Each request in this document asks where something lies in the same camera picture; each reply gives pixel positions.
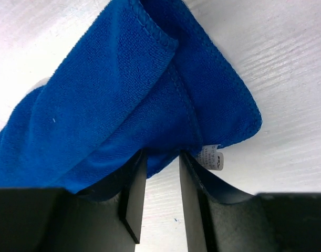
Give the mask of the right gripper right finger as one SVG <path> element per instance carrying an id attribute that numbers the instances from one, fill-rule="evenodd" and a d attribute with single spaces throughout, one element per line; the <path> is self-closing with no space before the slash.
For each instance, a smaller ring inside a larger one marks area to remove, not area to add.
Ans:
<path id="1" fill-rule="evenodd" d="M 281 251 L 259 197 L 232 187 L 185 151 L 179 167 L 188 251 Z"/>

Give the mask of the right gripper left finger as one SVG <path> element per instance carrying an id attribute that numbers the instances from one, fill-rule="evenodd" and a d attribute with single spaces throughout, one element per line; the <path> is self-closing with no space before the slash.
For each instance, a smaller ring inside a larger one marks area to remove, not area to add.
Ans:
<path id="1" fill-rule="evenodd" d="M 134 251 L 140 243 L 147 154 L 78 194 L 62 193 L 44 239 L 45 251 Z"/>

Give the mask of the blue towel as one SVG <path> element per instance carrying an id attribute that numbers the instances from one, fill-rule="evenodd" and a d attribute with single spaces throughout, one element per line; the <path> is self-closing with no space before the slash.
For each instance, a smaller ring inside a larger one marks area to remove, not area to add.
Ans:
<path id="1" fill-rule="evenodd" d="M 77 193 L 148 153 L 148 176 L 182 150 L 255 135 L 248 88 L 183 1 L 111 1 L 0 132 L 0 187 Z"/>

